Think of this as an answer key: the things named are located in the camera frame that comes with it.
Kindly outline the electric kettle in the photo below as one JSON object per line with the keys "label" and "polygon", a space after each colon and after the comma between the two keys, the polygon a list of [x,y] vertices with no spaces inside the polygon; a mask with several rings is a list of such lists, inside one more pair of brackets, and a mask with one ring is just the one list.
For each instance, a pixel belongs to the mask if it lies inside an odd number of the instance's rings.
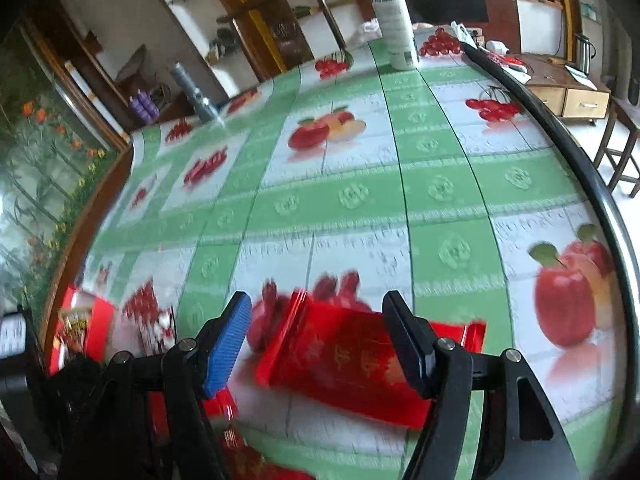
{"label": "electric kettle", "polygon": [[576,60],[575,64],[578,70],[585,75],[590,73],[591,60],[596,56],[596,46],[584,34],[575,34],[576,39]]}

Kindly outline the red white patterned packet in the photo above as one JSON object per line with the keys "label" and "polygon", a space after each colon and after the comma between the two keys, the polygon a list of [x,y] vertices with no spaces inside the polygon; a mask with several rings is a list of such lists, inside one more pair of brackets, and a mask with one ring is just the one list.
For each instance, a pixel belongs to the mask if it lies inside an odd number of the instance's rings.
{"label": "red white patterned packet", "polygon": [[176,343],[173,308],[154,312],[149,318],[139,318],[137,324],[145,356],[163,354]]}

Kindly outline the white spray bottle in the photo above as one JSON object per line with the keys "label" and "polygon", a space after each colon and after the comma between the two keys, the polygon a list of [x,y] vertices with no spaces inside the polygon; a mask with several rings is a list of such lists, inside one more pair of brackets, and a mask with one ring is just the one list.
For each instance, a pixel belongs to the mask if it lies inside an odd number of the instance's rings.
{"label": "white spray bottle", "polygon": [[394,70],[413,70],[418,52],[406,0],[370,0]]}

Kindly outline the dark red jujube packet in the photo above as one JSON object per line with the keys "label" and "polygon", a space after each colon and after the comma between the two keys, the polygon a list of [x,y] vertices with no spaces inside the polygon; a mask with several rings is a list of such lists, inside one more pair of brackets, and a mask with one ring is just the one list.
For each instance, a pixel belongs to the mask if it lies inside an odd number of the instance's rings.
{"label": "dark red jujube packet", "polygon": [[252,448],[232,426],[219,438],[224,466],[232,479],[258,480],[312,480],[306,471],[285,467]]}

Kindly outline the wooden tv cabinet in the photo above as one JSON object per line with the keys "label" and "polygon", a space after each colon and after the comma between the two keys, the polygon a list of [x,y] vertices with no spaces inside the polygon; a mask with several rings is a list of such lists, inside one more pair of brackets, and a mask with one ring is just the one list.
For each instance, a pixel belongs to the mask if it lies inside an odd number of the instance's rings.
{"label": "wooden tv cabinet", "polygon": [[589,79],[589,87],[577,81],[564,60],[552,61],[536,54],[516,54],[514,58],[527,68],[530,79],[526,88],[559,118],[590,122],[605,118],[611,91],[602,82]]}

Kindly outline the grey flashlight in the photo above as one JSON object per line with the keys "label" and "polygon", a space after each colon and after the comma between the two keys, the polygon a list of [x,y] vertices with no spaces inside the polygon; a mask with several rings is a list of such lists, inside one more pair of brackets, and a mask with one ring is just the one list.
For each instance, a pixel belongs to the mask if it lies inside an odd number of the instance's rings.
{"label": "grey flashlight", "polygon": [[218,108],[214,102],[200,89],[195,80],[180,63],[175,63],[170,69],[171,77],[186,95],[201,122],[211,122],[219,119]]}

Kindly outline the flower mural panel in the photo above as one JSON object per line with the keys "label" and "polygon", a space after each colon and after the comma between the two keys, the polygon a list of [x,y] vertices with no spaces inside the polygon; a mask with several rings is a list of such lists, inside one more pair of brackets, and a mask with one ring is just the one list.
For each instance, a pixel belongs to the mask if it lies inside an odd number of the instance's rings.
{"label": "flower mural panel", "polygon": [[117,155],[22,24],[1,41],[1,307],[39,309],[70,231]]}

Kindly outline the red shallow tray box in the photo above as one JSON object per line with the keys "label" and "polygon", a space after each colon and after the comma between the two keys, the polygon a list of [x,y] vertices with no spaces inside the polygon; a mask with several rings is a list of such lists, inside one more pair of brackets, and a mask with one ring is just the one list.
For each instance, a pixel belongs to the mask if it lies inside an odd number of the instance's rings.
{"label": "red shallow tray box", "polygon": [[75,356],[103,363],[115,312],[112,304],[91,292],[66,289],[55,319],[49,373],[62,370]]}

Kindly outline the green fruit tablecloth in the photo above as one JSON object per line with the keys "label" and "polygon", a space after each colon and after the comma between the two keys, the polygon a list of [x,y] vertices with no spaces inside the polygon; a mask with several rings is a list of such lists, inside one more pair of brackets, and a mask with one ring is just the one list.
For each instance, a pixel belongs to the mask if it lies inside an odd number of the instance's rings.
{"label": "green fruit tablecloth", "polygon": [[408,72],[372,41],[264,82],[220,122],[136,133],[73,282],[114,304],[111,352],[143,350],[134,297],[192,336],[265,285],[373,310],[395,289],[424,318],[482,320],[487,352],[529,362],[579,477],[602,478],[639,392],[623,219],[532,92],[446,28],[419,40]]}

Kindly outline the brown gold snack bag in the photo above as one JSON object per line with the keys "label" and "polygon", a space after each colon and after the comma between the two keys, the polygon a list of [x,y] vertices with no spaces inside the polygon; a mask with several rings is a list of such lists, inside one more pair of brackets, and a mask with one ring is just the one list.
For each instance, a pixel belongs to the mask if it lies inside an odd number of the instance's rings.
{"label": "brown gold snack bag", "polygon": [[58,331],[56,336],[73,354],[85,350],[85,341],[91,320],[92,307],[61,309],[58,311]]}

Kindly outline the white plastic bag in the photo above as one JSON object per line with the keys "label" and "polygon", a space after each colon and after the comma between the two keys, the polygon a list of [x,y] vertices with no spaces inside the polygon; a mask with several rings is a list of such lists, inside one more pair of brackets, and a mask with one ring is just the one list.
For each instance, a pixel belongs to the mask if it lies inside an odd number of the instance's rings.
{"label": "white plastic bag", "polygon": [[349,47],[349,49],[355,49],[370,41],[382,38],[383,34],[380,24],[378,24],[378,20],[374,18],[371,21],[363,22],[357,26],[356,30],[347,41],[347,47]]}

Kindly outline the long red snack packet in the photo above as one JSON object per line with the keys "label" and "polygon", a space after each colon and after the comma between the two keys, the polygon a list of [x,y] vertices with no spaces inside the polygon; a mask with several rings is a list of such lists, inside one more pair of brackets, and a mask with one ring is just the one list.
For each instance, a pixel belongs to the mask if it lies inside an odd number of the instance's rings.
{"label": "long red snack packet", "polygon": [[417,430],[431,402],[406,381],[382,313],[334,306],[296,289],[257,361],[255,382]]}

